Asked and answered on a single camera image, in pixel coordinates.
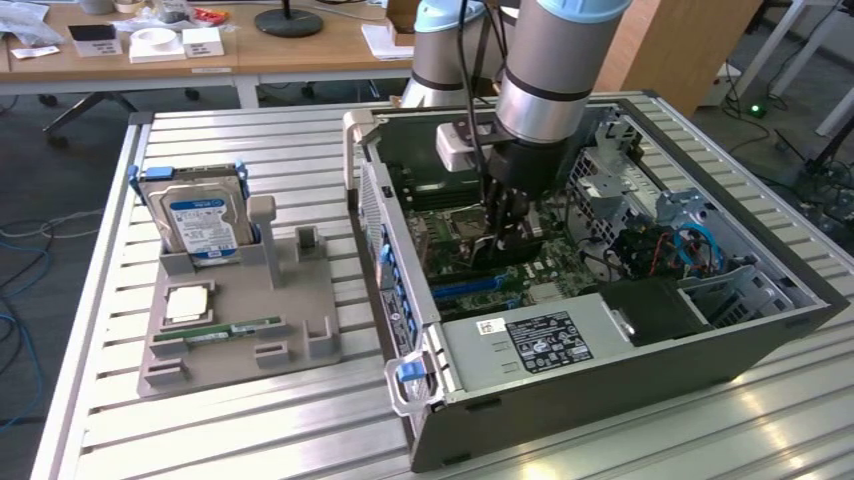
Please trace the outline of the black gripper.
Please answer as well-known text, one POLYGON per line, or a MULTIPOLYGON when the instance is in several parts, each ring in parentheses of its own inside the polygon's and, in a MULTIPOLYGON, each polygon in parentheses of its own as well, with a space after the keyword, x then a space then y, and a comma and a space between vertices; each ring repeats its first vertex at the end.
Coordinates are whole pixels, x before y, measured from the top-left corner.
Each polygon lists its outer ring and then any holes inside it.
POLYGON ((567 155, 567 142, 507 141, 492 146, 487 172, 497 183, 539 199, 551 189, 567 155))

